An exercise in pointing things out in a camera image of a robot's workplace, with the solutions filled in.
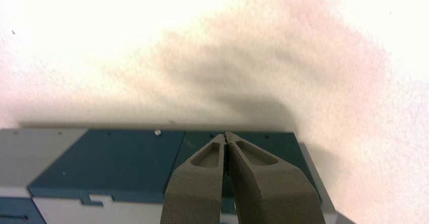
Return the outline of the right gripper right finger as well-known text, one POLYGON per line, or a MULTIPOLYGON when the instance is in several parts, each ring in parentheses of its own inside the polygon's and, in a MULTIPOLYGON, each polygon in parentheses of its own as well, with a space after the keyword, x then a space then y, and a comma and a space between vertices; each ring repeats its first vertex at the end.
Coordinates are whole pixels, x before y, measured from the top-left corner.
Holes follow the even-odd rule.
POLYGON ((324 223, 317 191, 296 166, 227 132, 239 223, 324 223))

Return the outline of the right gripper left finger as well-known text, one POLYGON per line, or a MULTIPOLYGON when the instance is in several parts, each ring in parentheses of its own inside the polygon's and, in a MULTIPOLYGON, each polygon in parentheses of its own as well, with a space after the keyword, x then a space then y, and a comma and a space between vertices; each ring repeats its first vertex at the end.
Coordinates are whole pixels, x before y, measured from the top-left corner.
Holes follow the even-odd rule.
POLYGON ((216 135, 173 171, 161 223, 220 222, 226 144, 216 135))

